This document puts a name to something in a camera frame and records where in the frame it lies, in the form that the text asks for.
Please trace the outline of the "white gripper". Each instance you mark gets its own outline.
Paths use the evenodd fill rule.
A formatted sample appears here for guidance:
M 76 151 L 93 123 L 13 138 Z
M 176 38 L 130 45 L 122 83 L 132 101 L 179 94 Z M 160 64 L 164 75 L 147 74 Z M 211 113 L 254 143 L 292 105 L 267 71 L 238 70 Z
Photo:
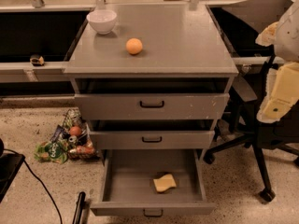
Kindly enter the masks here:
M 273 45 L 277 27 L 277 21 L 268 25 L 258 34 L 255 43 L 264 47 Z M 288 62 L 278 70 L 270 68 L 265 90 L 262 119 L 281 119 L 299 100 L 299 63 Z

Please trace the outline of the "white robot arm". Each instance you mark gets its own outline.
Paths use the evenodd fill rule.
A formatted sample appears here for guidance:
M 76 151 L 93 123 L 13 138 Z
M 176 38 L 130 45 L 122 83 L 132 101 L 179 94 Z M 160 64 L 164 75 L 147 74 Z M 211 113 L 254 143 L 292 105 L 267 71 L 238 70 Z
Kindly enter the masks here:
M 299 1 L 296 0 L 279 21 L 267 26 L 256 38 L 261 46 L 274 46 L 285 63 L 266 75 L 266 95 L 257 120 L 273 123 L 285 116 L 299 100 Z

